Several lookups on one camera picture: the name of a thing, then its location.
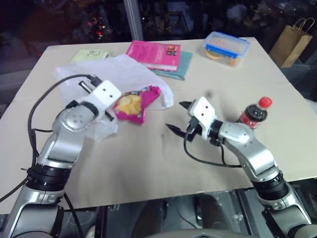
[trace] table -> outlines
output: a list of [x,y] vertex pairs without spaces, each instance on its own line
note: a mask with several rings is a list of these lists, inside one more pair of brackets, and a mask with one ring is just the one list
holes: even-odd
[[[273,153],[288,181],[317,176],[317,117],[304,98],[287,81],[255,38],[238,69],[212,62],[202,53],[202,40],[170,41],[193,52],[185,81],[164,78],[175,103],[166,111],[147,111],[142,126],[121,123],[115,136],[94,143],[86,139],[66,191],[75,208],[126,203],[199,192],[252,186],[241,169],[216,168],[190,159],[182,139],[165,123],[185,128],[189,121],[178,102],[206,96],[220,120],[235,121],[242,110],[261,96],[273,99],[268,118],[256,137]],[[27,117],[36,100],[55,83],[54,69],[68,64],[79,49],[104,48],[112,56],[126,52],[130,43],[50,46],[16,94],[0,120],[0,194],[4,195],[26,176],[20,168],[31,164]],[[38,107],[33,127],[51,128],[62,109],[58,90]],[[38,133],[38,148],[48,135]],[[219,149],[201,138],[189,151],[204,160],[221,162]],[[236,157],[225,150],[228,163]],[[10,212],[18,193],[0,204],[0,214]]]

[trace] red bottle cap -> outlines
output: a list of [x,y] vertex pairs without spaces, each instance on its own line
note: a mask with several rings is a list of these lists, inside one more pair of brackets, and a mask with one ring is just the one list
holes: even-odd
[[271,98],[268,98],[268,97],[262,97],[260,100],[259,100],[259,106],[261,108],[264,108],[264,109],[267,109],[269,108],[271,105],[272,105],[272,99]]

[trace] white plastic bag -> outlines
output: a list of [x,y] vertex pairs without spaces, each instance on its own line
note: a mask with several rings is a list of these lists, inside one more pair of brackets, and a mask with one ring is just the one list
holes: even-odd
[[[161,89],[161,95],[148,109],[162,110],[173,106],[174,95],[170,87],[160,77],[127,55],[60,66],[56,68],[56,73],[58,81],[74,74],[96,75],[101,80],[111,81],[122,93],[137,91],[149,85],[158,86]],[[90,84],[86,78],[74,78],[59,86],[65,105],[87,95],[87,92],[78,85],[82,80]],[[94,122],[94,126],[91,126],[87,132],[87,136],[94,140],[101,140],[110,134],[117,133],[117,130],[116,119],[110,122],[103,117],[100,121]]]

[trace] blue container lid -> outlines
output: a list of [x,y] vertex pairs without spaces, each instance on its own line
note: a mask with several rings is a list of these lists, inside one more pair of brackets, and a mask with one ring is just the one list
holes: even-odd
[[250,42],[213,31],[204,39],[203,45],[208,51],[235,59],[247,53]]

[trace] book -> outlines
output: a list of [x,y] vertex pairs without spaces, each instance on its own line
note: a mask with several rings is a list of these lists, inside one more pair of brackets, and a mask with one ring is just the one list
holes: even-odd
[[180,59],[178,69],[175,72],[163,71],[163,70],[156,70],[153,69],[152,71],[159,76],[175,78],[184,81],[187,69],[189,67],[190,60],[192,58],[192,53],[181,51],[180,52]]
[[126,54],[149,69],[177,71],[180,45],[132,41]]
[[89,49],[79,50],[76,55],[71,59],[72,63],[92,61],[92,60],[103,60],[108,56],[109,52],[101,49]]

